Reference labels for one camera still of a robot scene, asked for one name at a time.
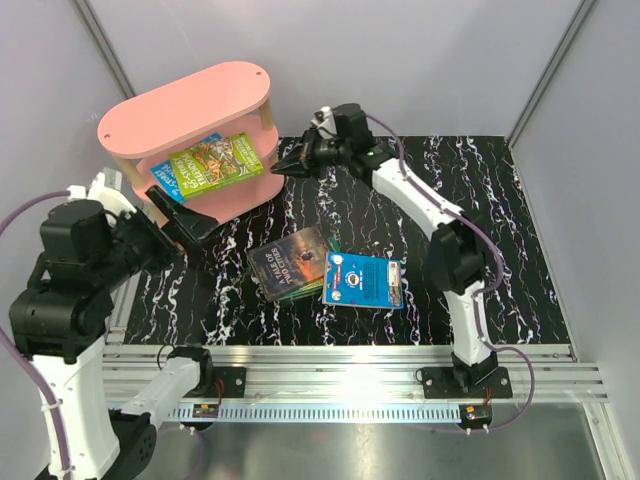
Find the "blue 26-storey treehouse book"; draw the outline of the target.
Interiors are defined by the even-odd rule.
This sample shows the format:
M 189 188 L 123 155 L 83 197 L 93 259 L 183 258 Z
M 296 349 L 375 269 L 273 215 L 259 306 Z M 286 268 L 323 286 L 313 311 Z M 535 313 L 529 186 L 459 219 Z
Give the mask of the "blue 26-storey treehouse book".
M 151 168 L 151 173 L 174 200 L 185 203 L 221 186 L 219 158 L 215 156 L 218 133 L 169 155 L 169 159 Z

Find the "green 65-storey treehouse book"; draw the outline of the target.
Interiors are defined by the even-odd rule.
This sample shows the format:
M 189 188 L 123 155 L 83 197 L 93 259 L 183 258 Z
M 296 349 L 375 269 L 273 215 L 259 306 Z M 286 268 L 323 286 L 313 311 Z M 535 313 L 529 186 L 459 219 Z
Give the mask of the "green 65-storey treehouse book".
M 215 156 L 219 158 L 222 182 L 213 191 L 261 175 L 264 170 L 262 161 L 245 132 L 222 137 L 217 142 Z

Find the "blue back-cover book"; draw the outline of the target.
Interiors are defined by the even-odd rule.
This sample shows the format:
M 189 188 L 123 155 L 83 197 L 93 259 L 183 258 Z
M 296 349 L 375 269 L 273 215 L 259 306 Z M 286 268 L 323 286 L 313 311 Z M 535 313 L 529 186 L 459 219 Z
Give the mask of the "blue back-cover book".
M 401 262 L 330 251 L 322 292 L 325 305 L 372 309 L 402 309 Z

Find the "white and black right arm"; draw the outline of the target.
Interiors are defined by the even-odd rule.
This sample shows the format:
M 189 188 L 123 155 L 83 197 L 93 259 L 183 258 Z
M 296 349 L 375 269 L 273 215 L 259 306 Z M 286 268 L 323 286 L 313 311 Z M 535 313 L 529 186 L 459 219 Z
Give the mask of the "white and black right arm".
M 429 240 L 427 272 L 443 292 L 453 331 L 452 380 L 465 397 L 486 389 L 498 367 L 485 334 L 487 256 L 496 248 L 464 210 L 415 174 L 401 143 L 390 147 L 371 129 L 373 116 L 357 103 L 317 111 L 296 147 L 271 172 L 317 177 L 329 166 L 344 166 L 352 177 L 394 202 Z

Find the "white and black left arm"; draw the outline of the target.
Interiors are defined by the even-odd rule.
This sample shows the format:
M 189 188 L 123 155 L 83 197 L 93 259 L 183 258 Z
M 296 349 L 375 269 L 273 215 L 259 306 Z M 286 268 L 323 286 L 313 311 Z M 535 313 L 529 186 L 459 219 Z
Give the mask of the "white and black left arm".
M 136 477 L 178 402 L 214 388 L 210 352 L 178 347 L 132 400 L 117 409 L 107 404 L 103 352 L 113 293 L 140 272 L 167 268 L 218 227 L 158 187 L 147 197 L 164 224 L 111 188 L 55 192 L 57 205 L 40 228 L 42 252 L 10 307 L 1 341 L 41 394 L 51 447 L 46 478 Z

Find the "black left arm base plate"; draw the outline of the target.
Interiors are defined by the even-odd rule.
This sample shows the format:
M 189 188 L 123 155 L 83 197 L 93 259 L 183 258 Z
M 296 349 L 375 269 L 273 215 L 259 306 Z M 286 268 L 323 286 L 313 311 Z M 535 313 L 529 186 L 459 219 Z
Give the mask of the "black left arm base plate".
M 210 395 L 223 399 L 242 399 L 245 396 L 247 369 L 240 366 L 215 366 Z

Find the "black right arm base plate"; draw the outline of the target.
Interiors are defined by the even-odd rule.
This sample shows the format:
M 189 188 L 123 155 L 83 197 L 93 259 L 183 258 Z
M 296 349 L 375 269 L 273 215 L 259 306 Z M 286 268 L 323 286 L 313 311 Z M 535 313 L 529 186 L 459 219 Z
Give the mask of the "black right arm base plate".
M 506 368 L 498 367 L 474 383 L 462 379 L 453 367 L 422 367 L 415 371 L 425 399 L 511 399 L 513 390 Z

